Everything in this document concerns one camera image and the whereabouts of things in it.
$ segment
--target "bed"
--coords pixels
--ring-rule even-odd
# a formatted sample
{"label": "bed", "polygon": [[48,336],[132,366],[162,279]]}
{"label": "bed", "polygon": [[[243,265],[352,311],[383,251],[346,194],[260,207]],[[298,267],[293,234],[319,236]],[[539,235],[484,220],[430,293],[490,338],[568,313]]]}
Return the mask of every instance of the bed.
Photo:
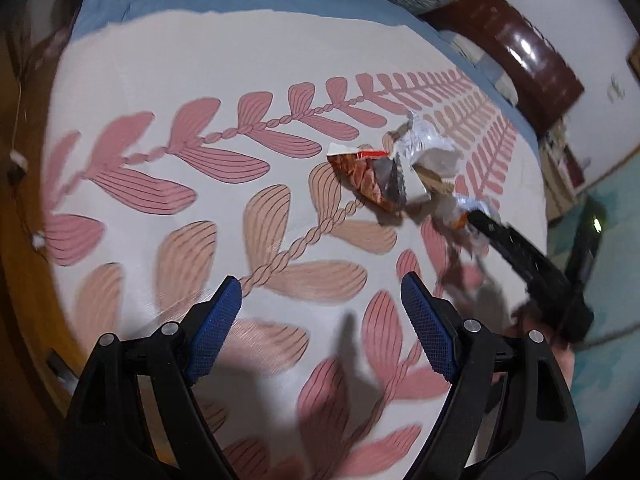
{"label": "bed", "polygon": [[524,284],[493,251],[483,274],[429,218],[377,215],[324,153],[388,148],[420,112],[465,153],[456,190],[543,249],[523,115],[385,0],[84,0],[55,73],[39,200],[72,365],[101,333],[148,335],[235,275],[239,319],[194,392],[239,476],[404,476],[448,388],[399,279],[415,270],[495,331]]}

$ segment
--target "silver screw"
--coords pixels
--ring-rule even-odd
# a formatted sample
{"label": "silver screw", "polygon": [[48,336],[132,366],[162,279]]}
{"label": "silver screw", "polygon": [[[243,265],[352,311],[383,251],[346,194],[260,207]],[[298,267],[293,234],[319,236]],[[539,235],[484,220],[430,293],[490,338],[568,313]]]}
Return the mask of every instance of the silver screw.
{"label": "silver screw", "polygon": [[109,346],[114,339],[113,334],[102,334],[98,339],[98,343],[100,343],[100,346]]}
{"label": "silver screw", "polygon": [[164,335],[173,335],[178,332],[178,324],[173,321],[165,323],[164,325],[162,325],[160,332],[162,332]]}
{"label": "silver screw", "polygon": [[529,338],[534,343],[542,343],[545,340],[545,337],[542,335],[542,332],[539,332],[538,330],[532,330],[531,332],[529,332]]}
{"label": "silver screw", "polygon": [[466,319],[463,326],[466,330],[469,330],[469,332],[480,332],[480,322],[475,319]]}

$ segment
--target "brown wooden furniture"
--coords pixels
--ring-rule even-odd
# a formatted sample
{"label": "brown wooden furniture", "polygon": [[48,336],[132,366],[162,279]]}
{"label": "brown wooden furniture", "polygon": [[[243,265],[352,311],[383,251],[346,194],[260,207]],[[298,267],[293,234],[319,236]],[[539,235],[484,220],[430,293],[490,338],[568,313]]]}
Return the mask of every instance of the brown wooden furniture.
{"label": "brown wooden furniture", "polygon": [[466,36],[505,69],[518,91],[518,110],[538,138],[584,92],[558,51],[506,0],[457,0],[420,18]]}

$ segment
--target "white wall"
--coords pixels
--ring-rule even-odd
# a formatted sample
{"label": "white wall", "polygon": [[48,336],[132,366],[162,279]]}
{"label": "white wall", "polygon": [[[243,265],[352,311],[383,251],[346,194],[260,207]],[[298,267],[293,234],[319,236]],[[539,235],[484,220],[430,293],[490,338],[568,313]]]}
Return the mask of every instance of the white wall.
{"label": "white wall", "polygon": [[[584,86],[568,113],[568,135],[576,158],[591,164],[587,183],[606,173],[640,144],[640,85],[626,63],[638,40],[618,0],[507,0],[564,57]],[[611,103],[615,75],[623,100]]]}

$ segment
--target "snack package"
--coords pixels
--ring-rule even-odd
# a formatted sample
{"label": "snack package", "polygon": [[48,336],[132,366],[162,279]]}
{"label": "snack package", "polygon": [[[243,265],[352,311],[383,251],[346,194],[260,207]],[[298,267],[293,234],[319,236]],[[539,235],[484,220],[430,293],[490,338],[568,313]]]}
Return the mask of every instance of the snack package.
{"label": "snack package", "polygon": [[462,152],[421,115],[409,111],[408,116],[408,129],[396,140],[394,155],[399,153],[414,168],[433,171],[440,178],[454,178],[460,172]]}
{"label": "snack package", "polygon": [[485,254],[489,240],[480,231],[466,221],[466,215],[479,209],[493,220],[500,222],[498,211],[484,200],[477,200],[459,193],[440,196],[434,216],[446,227],[454,229],[466,238],[461,245],[468,247],[473,254]]}
{"label": "snack package", "polygon": [[362,196],[391,213],[398,213],[408,203],[431,198],[402,155],[391,157],[387,152],[361,150],[332,142],[326,158]]}

